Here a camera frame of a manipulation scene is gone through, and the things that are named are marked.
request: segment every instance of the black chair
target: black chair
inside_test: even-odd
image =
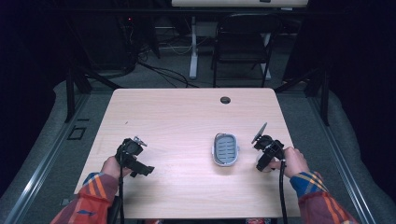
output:
[[[276,35],[282,30],[280,18],[273,14],[232,14],[221,19],[216,30],[212,58],[213,87],[216,87],[217,63],[266,63],[262,87],[271,59]],[[264,45],[263,35],[270,35]]]

